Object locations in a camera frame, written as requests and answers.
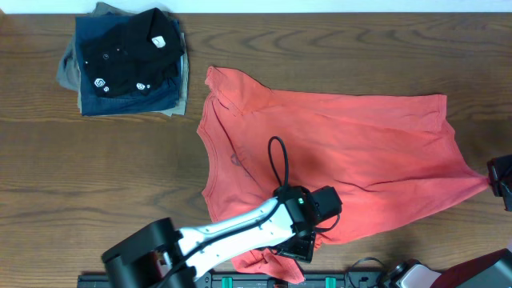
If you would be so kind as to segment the red soccer t-shirt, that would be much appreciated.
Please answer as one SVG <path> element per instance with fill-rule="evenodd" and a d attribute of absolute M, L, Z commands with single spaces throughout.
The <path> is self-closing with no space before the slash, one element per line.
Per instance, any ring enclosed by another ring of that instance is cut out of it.
<path fill-rule="evenodd" d="M 446 119 L 446 96 L 351 96 L 269 89 L 211 67 L 198 134 L 210 171 L 202 194 L 219 222 L 271 197 L 278 178 L 332 186 L 342 213 L 318 245 L 394 230 L 484 191 Z"/>

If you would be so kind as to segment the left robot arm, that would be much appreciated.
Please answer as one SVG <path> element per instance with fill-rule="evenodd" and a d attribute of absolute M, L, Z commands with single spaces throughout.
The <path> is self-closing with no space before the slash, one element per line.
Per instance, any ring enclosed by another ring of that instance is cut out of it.
<path fill-rule="evenodd" d="M 319 205 L 302 186 L 284 186 L 260 207 L 208 226 L 175 229 L 170 218 L 144 226 L 102 255 L 113 287 L 192 287 L 221 262 L 311 233 Z"/>

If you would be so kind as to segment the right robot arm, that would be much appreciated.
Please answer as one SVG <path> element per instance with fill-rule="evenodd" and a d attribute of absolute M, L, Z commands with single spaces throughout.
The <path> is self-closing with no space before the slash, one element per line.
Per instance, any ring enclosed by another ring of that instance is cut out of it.
<path fill-rule="evenodd" d="M 490 187 L 511 211 L 511 156 L 487 163 Z M 439 273 L 411 259 L 388 273 L 390 288 L 511 288 L 511 247 L 497 250 Z"/>

